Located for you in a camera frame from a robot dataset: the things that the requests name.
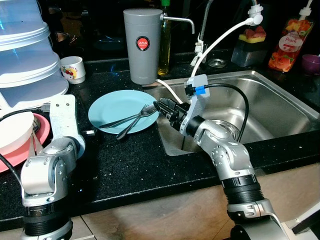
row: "red label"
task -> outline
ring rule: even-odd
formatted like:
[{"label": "red label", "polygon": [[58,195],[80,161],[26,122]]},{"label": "red label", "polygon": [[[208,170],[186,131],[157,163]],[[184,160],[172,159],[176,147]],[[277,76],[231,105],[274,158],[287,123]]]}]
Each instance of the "red label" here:
[{"label": "red label", "polygon": [[136,46],[140,51],[146,51],[150,46],[150,41],[146,36],[139,36],[136,39]]}]

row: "stainless steel sink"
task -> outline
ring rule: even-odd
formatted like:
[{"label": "stainless steel sink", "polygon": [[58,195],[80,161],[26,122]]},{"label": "stainless steel sink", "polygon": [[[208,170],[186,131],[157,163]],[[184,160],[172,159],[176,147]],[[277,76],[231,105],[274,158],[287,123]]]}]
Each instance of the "stainless steel sink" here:
[{"label": "stainless steel sink", "polygon": [[[187,102],[184,82],[187,78],[167,80],[172,89]],[[241,143],[252,143],[319,129],[320,114],[274,84],[256,71],[239,71],[208,76],[209,83],[226,83],[240,88],[249,101],[249,117]],[[169,91],[158,83],[146,85],[144,91],[157,100],[174,99]],[[245,103],[235,90],[225,87],[210,88],[210,100],[203,117],[223,120],[241,128]],[[184,137],[160,116],[158,129],[165,151],[170,156],[201,151],[191,137]]]}]

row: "stacked plastic containers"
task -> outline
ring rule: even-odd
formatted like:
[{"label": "stacked plastic containers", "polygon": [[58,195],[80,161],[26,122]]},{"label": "stacked plastic containers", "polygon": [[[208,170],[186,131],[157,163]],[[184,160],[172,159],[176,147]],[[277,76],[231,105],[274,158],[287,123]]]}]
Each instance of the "stacked plastic containers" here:
[{"label": "stacked plastic containers", "polygon": [[68,90],[37,0],[0,0],[0,116]]}]

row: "mug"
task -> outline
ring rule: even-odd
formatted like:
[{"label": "mug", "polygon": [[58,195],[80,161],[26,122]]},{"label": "mug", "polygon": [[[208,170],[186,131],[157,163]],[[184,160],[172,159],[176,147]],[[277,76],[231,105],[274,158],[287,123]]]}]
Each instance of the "mug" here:
[{"label": "mug", "polygon": [[84,61],[79,56],[67,56],[61,59],[61,72],[70,84],[80,84],[86,79]]}]

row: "black granite countertop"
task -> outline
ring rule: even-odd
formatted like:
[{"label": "black granite countertop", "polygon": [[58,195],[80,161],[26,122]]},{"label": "black granite countertop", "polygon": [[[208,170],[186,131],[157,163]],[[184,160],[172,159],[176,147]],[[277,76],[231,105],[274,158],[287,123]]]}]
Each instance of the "black granite countertop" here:
[{"label": "black granite countertop", "polygon": [[[189,77],[190,54],[180,55],[170,74],[163,79]],[[127,60],[87,62],[85,82],[72,85],[69,94],[77,99],[77,119],[81,131],[93,129],[88,120],[90,105],[99,97],[117,90],[142,87],[130,80]],[[283,74],[263,68],[202,67],[199,73],[217,74],[254,69],[319,112],[319,77],[309,77],[299,69]],[[77,161],[69,179],[69,213],[78,216],[172,194],[219,185],[217,172],[206,153],[168,156],[157,124],[130,134],[123,141],[98,131],[86,136],[86,151]],[[319,162],[320,131],[245,144],[257,174],[270,174]],[[20,172],[22,164],[16,167]],[[21,190],[12,174],[0,174],[0,231],[23,225]]]}]

